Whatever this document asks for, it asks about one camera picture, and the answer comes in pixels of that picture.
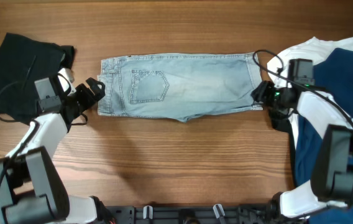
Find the light blue denim shorts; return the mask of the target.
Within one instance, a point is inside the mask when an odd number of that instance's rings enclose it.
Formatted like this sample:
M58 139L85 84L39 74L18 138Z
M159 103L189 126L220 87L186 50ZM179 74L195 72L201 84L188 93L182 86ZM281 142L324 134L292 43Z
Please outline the light blue denim shorts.
M261 110L251 93L261 83L247 54L151 54L102 60L105 85L98 114L168 118L181 122L204 115Z

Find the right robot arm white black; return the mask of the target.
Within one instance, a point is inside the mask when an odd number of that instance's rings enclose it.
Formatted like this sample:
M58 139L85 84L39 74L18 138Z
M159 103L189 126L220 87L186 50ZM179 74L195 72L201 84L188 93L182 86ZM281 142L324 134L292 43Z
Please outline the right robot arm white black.
M267 218L303 220L330 208L353 206L353 119L331 95L298 83L275 88L269 81L263 81L251 95L276 111L295 110L322 138L310 180L276 194L268 204Z

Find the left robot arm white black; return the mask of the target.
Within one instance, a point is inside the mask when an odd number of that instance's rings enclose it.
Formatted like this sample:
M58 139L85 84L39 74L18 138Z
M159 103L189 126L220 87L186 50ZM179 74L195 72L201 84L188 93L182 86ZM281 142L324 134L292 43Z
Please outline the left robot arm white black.
M0 159L0 223L94 223L102 205L68 195L52 162L74 120L105 96L93 78L73 86L62 73L34 82L38 117L20 143Z

